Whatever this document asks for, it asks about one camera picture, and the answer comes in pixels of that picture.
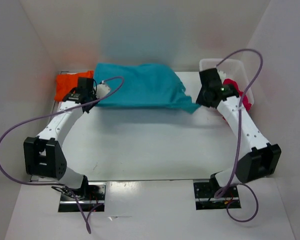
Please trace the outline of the orange t shirt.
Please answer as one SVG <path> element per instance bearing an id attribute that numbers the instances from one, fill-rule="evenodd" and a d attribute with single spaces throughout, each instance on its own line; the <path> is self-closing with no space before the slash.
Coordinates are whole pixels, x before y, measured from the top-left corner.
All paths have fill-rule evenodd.
<path id="1" fill-rule="evenodd" d="M 66 94 L 68 94 L 73 88 L 77 87 L 79 77 L 93 78 L 93 76 L 93 70 L 79 73 L 58 74 L 56 76 L 56 92 L 54 100 L 56 102 L 62 102 Z"/>

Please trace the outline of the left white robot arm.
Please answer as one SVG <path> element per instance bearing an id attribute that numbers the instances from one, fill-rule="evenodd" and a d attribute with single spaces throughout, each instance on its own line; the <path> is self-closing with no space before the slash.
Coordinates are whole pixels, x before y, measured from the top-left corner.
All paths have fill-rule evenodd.
<path id="1" fill-rule="evenodd" d="M 62 99 L 58 115 L 37 136 L 27 137 L 23 143 L 26 173 L 57 181 L 71 189 L 78 200 L 89 196 L 88 178 L 67 166 L 62 145 L 75 122 L 95 106 L 81 106 L 97 100 L 95 83 L 92 78 L 79 77 L 77 87 Z"/>

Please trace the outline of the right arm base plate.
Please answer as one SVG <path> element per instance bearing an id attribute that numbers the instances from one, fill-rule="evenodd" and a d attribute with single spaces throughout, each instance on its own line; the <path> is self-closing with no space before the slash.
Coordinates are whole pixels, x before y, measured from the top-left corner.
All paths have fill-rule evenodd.
<path id="1" fill-rule="evenodd" d="M 216 189 L 208 179 L 193 181 L 196 210 L 240 209 L 241 203 L 236 187 L 231 187 L 221 198 L 215 198 Z"/>

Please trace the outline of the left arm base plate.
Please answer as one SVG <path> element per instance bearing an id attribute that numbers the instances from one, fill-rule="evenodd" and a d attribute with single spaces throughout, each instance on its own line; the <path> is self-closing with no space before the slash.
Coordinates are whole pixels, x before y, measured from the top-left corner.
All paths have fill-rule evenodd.
<path id="1" fill-rule="evenodd" d="M 59 213 L 79 212 L 79 207 L 72 194 L 64 187 L 54 187 L 60 193 L 58 205 Z M 84 213 L 104 212 L 106 198 L 106 183 L 89 184 L 88 193 L 85 196 L 77 195 L 77 200 Z"/>

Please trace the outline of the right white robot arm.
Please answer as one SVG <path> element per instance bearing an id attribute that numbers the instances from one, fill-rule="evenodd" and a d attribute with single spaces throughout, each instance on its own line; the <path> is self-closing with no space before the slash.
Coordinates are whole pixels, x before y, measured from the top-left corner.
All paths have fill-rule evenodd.
<path id="1" fill-rule="evenodd" d="M 216 109 L 226 120 L 237 138 L 236 165 L 214 173 L 210 177 L 210 193 L 219 197 L 227 186 L 246 184 L 267 177 L 275 172 L 282 150 L 271 144 L 257 128 L 246 108 L 240 102 L 241 95 L 232 84 L 224 84 L 216 68 L 199 72 L 201 89 L 196 103 Z"/>

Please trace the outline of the teal t shirt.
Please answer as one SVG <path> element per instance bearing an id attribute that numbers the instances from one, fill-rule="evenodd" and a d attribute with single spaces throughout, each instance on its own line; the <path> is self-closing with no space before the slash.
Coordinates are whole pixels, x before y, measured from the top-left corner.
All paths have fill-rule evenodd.
<path id="1" fill-rule="evenodd" d="M 168 66 L 157 63 L 123 66 L 98 63 L 94 80 L 105 82 L 113 95 L 99 102 L 112 108 L 169 108 L 193 114 L 200 106 L 186 95 L 186 87 Z"/>

